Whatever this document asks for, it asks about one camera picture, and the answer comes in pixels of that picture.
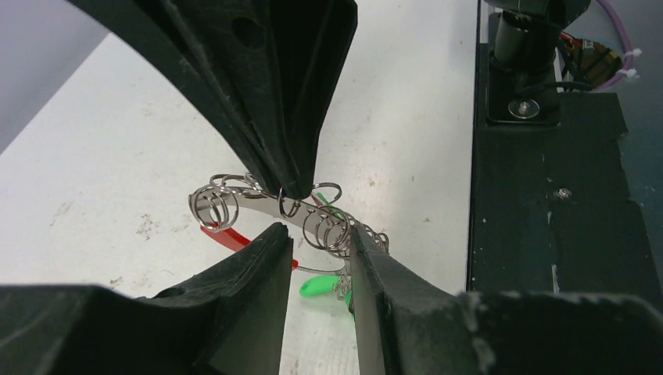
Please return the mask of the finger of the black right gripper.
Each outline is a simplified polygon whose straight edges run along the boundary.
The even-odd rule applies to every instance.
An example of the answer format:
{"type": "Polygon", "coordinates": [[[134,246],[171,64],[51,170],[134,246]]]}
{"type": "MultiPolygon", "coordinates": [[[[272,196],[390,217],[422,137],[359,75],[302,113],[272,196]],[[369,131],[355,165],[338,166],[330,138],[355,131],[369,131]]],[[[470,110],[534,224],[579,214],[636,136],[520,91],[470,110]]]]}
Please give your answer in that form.
{"type": "Polygon", "coordinates": [[[75,5],[164,75],[268,193],[311,193],[321,128],[357,29],[354,1],[75,5]]]}

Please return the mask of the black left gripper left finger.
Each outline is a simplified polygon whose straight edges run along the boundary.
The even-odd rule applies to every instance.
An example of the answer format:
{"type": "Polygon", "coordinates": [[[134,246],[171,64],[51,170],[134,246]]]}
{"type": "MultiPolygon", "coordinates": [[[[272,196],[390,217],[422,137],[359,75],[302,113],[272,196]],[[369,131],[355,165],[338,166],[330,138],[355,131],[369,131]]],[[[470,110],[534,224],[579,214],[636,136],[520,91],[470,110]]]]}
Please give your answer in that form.
{"type": "Polygon", "coordinates": [[[4,374],[276,374],[293,241],[269,226],[151,298],[98,285],[1,289],[4,374]]]}

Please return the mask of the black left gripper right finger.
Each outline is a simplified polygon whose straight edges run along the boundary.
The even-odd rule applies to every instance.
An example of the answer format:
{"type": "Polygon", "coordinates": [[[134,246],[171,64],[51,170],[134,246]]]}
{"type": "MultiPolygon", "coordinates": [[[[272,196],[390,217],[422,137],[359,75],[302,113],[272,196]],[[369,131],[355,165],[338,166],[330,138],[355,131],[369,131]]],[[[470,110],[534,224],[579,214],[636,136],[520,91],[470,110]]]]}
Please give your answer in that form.
{"type": "Polygon", "coordinates": [[[628,295],[440,290],[349,232],[362,374],[659,374],[662,315],[628,295]]]}

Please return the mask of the key with green tag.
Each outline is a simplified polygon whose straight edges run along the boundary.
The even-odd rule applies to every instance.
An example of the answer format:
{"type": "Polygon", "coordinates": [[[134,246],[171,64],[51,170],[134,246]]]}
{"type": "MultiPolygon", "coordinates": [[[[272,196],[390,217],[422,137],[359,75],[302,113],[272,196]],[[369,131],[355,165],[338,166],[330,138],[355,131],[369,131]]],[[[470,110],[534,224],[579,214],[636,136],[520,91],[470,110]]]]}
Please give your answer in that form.
{"type": "Polygon", "coordinates": [[[322,207],[333,216],[341,220],[346,218],[343,211],[341,209],[337,209],[334,206],[334,204],[342,197],[342,188],[339,184],[333,182],[322,182],[319,184],[314,184],[310,197],[318,207],[322,207]],[[327,199],[321,192],[321,190],[324,188],[331,188],[332,190],[335,190],[335,197],[333,199],[327,199]]]}
{"type": "Polygon", "coordinates": [[[352,317],[355,317],[355,311],[354,311],[354,307],[353,307],[353,293],[352,293],[352,291],[347,291],[344,294],[344,302],[345,302],[346,308],[347,308],[348,312],[350,313],[350,315],[352,317]]]}
{"type": "Polygon", "coordinates": [[[299,288],[302,297],[313,297],[324,294],[339,295],[340,277],[315,276],[305,281],[299,288]]]}

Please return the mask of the metal keyring with red grip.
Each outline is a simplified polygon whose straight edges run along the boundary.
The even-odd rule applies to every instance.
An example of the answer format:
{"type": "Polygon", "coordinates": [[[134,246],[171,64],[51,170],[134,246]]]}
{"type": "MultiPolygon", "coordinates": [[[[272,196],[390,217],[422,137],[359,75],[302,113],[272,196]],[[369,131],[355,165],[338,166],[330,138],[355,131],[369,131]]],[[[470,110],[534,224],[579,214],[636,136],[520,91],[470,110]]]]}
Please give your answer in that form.
{"type": "MultiPolygon", "coordinates": [[[[333,199],[336,194],[331,188],[324,188],[321,192],[327,199],[333,199]]],[[[349,256],[354,228],[363,230],[377,249],[385,253],[389,251],[387,234],[374,231],[348,212],[342,210],[346,218],[341,220],[318,207],[311,197],[309,201],[293,199],[282,191],[272,195],[250,173],[213,175],[207,184],[188,196],[188,207],[202,229],[214,234],[231,229],[243,209],[264,213],[298,227],[303,232],[303,240],[311,248],[344,262],[338,270],[296,267],[315,275],[350,275],[349,256]]]]}

